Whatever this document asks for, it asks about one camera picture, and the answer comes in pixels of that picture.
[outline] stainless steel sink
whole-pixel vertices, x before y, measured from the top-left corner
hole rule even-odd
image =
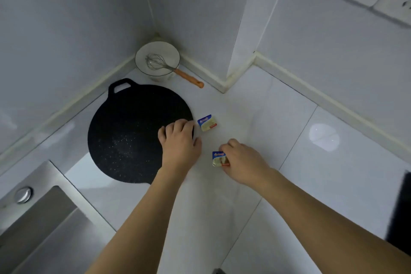
[[[114,234],[45,162],[0,200],[0,274],[83,274]]]

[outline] black object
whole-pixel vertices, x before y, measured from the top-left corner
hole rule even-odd
[[[406,173],[386,239],[411,256],[411,173]]]
[[[121,84],[130,87],[117,93]],[[95,113],[88,130],[88,149],[97,167],[127,183],[152,183],[162,165],[157,138],[162,126],[192,120],[186,102],[170,89],[136,84],[125,78],[111,84],[107,100]]]

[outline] butter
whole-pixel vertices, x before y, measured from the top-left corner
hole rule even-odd
[[[221,166],[229,166],[229,160],[224,152],[213,152],[213,166],[214,167],[221,167]]]
[[[217,122],[212,115],[205,116],[199,120],[197,120],[199,126],[201,127],[202,131],[208,131],[211,128],[217,126]]]

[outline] white countertop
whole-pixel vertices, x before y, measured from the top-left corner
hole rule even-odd
[[[156,84],[138,70],[133,70],[127,77],[139,84]],[[280,169],[290,180],[334,210],[374,234],[384,235],[408,164],[254,66],[226,94],[207,83],[199,89],[179,76],[161,85],[175,91],[187,102],[195,120],[213,114],[218,126],[205,133],[199,128],[195,131],[203,139],[203,154],[177,195],[159,273],[209,274],[213,268],[222,265],[233,246],[224,264],[239,272],[234,265],[241,264],[238,260],[244,255],[244,247],[255,242],[260,230],[265,232],[260,234],[261,238],[270,238],[273,228],[284,234],[287,232],[286,226],[267,221],[263,225],[268,229],[261,227],[261,221],[259,227],[252,227],[261,211],[263,216],[274,213],[261,202],[261,209],[253,214],[260,196],[228,178],[221,168],[212,166],[211,152],[232,137],[255,147],[272,167]],[[88,126],[106,97],[107,93],[101,95],[4,173],[0,177],[0,198],[42,162],[51,160],[91,205],[118,229],[149,185],[109,178],[96,167],[88,153]],[[327,151],[327,143],[322,142],[322,137],[309,139],[310,130],[316,124],[334,128],[341,141],[338,148]],[[307,260],[306,255],[301,255],[304,251],[301,252],[298,241],[295,243],[293,234],[287,236],[293,251],[300,251],[299,258]],[[240,259],[245,262],[243,268],[246,264],[269,264],[268,259],[256,261],[249,254]]]

